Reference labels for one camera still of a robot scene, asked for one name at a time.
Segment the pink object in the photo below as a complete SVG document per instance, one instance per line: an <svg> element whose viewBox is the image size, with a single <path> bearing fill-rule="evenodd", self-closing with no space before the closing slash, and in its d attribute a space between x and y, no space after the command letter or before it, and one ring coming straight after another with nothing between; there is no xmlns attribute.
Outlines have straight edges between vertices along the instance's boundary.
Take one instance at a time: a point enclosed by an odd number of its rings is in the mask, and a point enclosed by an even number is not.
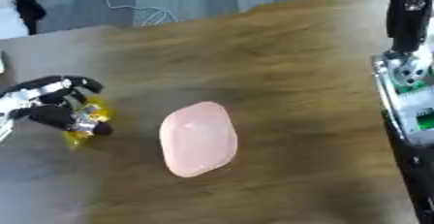
<svg viewBox="0 0 434 224"><path fill-rule="evenodd" d="M225 108L202 102L173 112L160 128L166 165L177 176L192 177L233 159L237 137Z"/></svg>

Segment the cable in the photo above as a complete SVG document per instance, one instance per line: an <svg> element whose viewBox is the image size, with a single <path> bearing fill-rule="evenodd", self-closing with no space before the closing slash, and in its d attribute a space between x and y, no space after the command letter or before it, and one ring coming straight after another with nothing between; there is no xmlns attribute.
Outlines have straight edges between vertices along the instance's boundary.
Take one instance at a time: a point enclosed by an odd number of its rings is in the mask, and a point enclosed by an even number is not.
<svg viewBox="0 0 434 224"><path fill-rule="evenodd" d="M135 11L156 11L156 13L152 14L150 17L148 17L141 25L142 26L146 26L148 24L150 24L150 21L158 16L163 14L163 16L158 19L158 21L155 21L154 23L152 23L152 25L158 25L161 22L163 22L167 17L169 17L172 21L174 22L178 22L178 19L170 12L170 11L165 11L161 8L158 7L137 7L137 6L132 6L132 5L117 5L117 6L113 6L111 4L110 0L106 0L107 6L112 9L112 10L118 10L118 9L131 9L131 10L135 10Z"/></svg>

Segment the wood grain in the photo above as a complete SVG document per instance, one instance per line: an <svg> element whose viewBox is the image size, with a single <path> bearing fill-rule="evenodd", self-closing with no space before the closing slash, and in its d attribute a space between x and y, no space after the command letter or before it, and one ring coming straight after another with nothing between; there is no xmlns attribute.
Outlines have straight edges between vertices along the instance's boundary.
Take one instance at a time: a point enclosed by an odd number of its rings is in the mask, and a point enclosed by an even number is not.
<svg viewBox="0 0 434 224"><path fill-rule="evenodd" d="M20 123L0 149L2 223L416 223L380 117L370 55L388 48L388 0L299 0L138 29L2 42L5 84L102 81L115 134L70 152ZM185 179L165 167L166 115L215 101L235 160Z"/></svg>

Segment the white object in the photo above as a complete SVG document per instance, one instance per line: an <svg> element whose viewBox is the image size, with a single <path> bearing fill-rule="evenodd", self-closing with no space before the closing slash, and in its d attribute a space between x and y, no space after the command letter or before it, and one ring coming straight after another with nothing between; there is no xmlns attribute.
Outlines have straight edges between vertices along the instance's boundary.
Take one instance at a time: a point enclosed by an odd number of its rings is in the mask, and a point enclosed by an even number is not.
<svg viewBox="0 0 434 224"><path fill-rule="evenodd" d="M192 177L222 167L233 159L237 136L222 106L202 102L169 115L160 129L168 168Z"/></svg>
<svg viewBox="0 0 434 224"><path fill-rule="evenodd" d="M28 35L27 26L16 10L16 0L0 0L0 40Z"/></svg>
<svg viewBox="0 0 434 224"><path fill-rule="evenodd" d="M0 49L0 74L3 74L5 72L5 60L4 60L4 53Z"/></svg>

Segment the dark wood tabletop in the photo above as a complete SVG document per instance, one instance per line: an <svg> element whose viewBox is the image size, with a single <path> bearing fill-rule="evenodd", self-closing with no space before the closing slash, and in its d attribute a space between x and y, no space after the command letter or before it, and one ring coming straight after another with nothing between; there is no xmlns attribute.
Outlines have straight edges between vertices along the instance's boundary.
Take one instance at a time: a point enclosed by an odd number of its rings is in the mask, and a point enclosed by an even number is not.
<svg viewBox="0 0 434 224"><path fill-rule="evenodd" d="M115 134L70 151L20 122L0 146L2 224L416 223L382 126L370 56L388 0L298 0L155 27L90 28L0 43L6 86L100 80ZM181 178L158 132L200 101L229 111L230 165Z"/></svg>

